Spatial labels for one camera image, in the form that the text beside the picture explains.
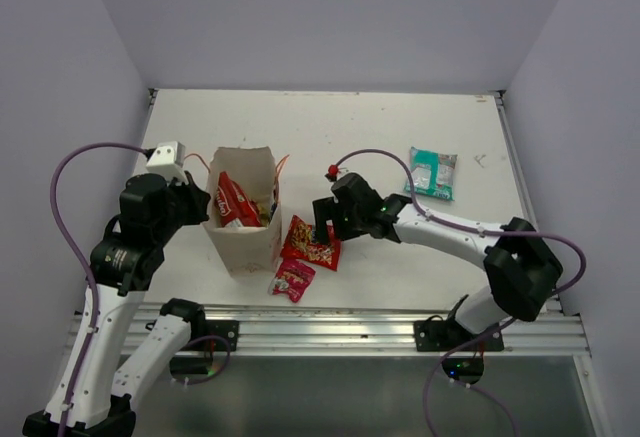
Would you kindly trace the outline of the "red snack packet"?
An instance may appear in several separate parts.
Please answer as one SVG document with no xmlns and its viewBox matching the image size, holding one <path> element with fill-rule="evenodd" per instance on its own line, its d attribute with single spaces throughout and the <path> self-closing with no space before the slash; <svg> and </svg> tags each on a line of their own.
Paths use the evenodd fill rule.
<svg viewBox="0 0 640 437">
<path fill-rule="evenodd" d="M 280 252 L 283 259 L 302 260 L 337 271 L 341 256 L 341 241 L 328 228 L 329 243 L 320 243 L 316 238 L 315 227 L 294 215 Z"/>
</svg>

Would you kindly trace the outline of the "small pink snack packet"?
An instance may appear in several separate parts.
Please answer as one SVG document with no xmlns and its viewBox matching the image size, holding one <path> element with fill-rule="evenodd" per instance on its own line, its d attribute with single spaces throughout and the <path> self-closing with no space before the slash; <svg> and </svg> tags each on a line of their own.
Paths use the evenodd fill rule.
<svg viewBox="0 0 640 437">
<path fill-rule="evenodd" d="M 297 260 L 285 259 L 272 279 L 268 293 L 285 295 L 292 303 L 298 303 L 315 275 L 316 271 L 308 265 Z"/>
</svg>

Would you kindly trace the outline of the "red Chuba cassava chips bag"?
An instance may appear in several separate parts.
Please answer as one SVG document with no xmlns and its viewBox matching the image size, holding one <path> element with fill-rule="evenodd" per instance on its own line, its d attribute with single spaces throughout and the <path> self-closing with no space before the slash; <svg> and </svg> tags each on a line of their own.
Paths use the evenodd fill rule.
<svg viewBox="0 0 640 437">
<path fill-rule="evenodd" d="M 256 205 L 226 172 L 219 174 L 214 204 L 222 228 L 262 226 Z"/>
</svg>

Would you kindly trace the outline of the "teal snack packet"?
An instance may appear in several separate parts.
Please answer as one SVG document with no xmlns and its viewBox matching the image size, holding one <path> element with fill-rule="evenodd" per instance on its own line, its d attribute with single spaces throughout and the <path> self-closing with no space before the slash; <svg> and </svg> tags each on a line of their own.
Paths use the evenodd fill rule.
<svg viewBox="0 0 640 437">
<path fill-rule="evenodd" d="M 411 188 L 414 188 L 418 195 L 453 201 L 457 160 L 457 154 L 441 154 L 411 147 L 410 177 L 405 184 L 405 191 L 411 192 Z"/>
</svg>

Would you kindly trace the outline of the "white paper bag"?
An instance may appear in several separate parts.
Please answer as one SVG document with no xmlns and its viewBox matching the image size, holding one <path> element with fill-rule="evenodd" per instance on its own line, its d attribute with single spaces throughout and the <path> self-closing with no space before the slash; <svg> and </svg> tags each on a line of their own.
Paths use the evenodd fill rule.
<svg viewBox="0 0 640 437">
<path fill-rule="evenodd" d="M 218 177 L 226 172 L 256 203 L 274 191 L 278 207 L 268 227 L 222 228 L 214 197 Z M 273 271 L 282 247 L 282 212 L 276 160 L 268 147 L 220 147 L 210 163 L 207 191 L 211 196 L 205 228 L 224 266 L 231 274 Z"/>
</svg>

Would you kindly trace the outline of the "blue salt vinegar chips bag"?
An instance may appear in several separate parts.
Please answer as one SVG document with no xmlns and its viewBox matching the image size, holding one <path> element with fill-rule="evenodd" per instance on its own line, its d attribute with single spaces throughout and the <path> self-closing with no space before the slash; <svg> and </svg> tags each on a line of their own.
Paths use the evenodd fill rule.
<svg viewBox="0 0 640 437">
<path fill-rule="evenodd" d="M 261 224 L 268 227 L 278 207 L 276 193 L 272 191 L 268 197 L 258 201 L 256 207 Z"/>
</svg>

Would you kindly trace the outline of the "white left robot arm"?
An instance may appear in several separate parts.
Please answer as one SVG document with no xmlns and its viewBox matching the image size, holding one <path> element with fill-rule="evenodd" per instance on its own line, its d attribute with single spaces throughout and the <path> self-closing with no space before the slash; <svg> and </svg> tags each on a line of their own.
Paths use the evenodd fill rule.
<svg viewBox="0 0 640 437">
<path fill-rule="evenodd" d="M 90 255 L 89 288 L 67 367 L 46 407 L 26 418 L 23 435 L 132 435 L 137 408 L 170 360 L 207 340 L 203 307 L 173 298 L 143 343 L 121 358 L 166 244 L 180 228 L 206 221 L 209 201 L 190 174 L 166 180 L 146 173 L 126 182 L 120 212 Z"/>
</svg>

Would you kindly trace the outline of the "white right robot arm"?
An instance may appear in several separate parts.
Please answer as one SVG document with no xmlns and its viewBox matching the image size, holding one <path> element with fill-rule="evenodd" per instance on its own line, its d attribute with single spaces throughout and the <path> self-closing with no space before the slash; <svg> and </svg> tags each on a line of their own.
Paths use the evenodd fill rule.
<svg viewBox="0 0 640 437">
<path fill-rule="evenodd" d="M 487 285 L 461 297 L 447 317 L 415 322 L 420 352 L 468 349 L 482 333 L 489 335 L 485 349 L 503 350 L 500 323 L 535 321 L 563 273 L 555 254 L 524 219 L 489 224 L 418 211 L 408 196 L 381 197 L 357 173 L 339 178 L 331 192 L 312 204 L 318 242 L 369 235 L 435 249 L 484 270 Z"/>
</svg>

